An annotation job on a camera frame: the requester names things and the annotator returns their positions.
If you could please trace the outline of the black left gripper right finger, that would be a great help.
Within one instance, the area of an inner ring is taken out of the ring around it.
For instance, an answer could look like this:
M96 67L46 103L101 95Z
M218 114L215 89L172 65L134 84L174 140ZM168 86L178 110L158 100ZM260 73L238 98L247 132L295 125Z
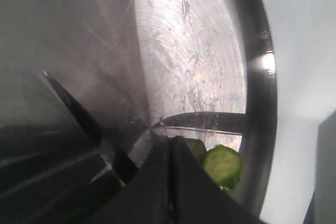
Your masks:
M170 192L174 223L263 223L220 190L181 136L170 141Z

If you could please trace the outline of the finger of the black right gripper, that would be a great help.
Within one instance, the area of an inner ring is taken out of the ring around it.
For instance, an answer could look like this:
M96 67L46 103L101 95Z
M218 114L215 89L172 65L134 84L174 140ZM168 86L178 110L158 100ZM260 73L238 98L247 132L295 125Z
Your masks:
M1 127L1 223L80 223L121 189L79 129Z

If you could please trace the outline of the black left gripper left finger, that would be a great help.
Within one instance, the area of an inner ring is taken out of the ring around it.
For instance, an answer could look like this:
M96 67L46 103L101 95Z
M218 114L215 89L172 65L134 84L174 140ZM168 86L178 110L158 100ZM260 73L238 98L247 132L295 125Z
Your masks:
M126 187L82 223L169 223L170 140L159 136Z

